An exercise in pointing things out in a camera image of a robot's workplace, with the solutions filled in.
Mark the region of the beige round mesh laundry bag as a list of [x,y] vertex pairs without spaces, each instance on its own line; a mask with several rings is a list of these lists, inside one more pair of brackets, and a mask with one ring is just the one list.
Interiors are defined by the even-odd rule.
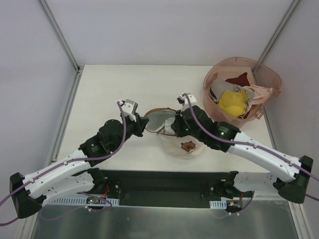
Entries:
[[149,119],[146,130],[160,137],[168,155],[185,160],[199,157],[206,146],[192,136],[177,136],[171,128],[175,114],[176,110],[171,108],[155,108],[146,112],[145,117]]

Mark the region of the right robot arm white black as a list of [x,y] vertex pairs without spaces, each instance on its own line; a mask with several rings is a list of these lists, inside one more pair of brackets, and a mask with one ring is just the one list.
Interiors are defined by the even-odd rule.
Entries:
[[213,150],[245,158],[268,173],[232,171],[231,178],[215,186],[221,196],[231,198],[240,192],[275,189],[285,200],[302,204],[307,196],[313,159],[300,158],[269,148],[239,128],[223,121],[212,121],[198,106],[177,111],[170,125],[177,137],[192,136]]

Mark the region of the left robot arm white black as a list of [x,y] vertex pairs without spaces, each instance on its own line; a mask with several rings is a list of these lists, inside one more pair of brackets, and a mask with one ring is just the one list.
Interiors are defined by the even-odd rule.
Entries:
[[58,197],[88,191],[102,193],[105,178],[95,166],[118,152],[132,135],[143,135],[149,119],[135,117],[132,120],[126,116],[124,122],[110,119],[65,159],[28,175],[11,175],[9,191],[18,219],[34,215]]

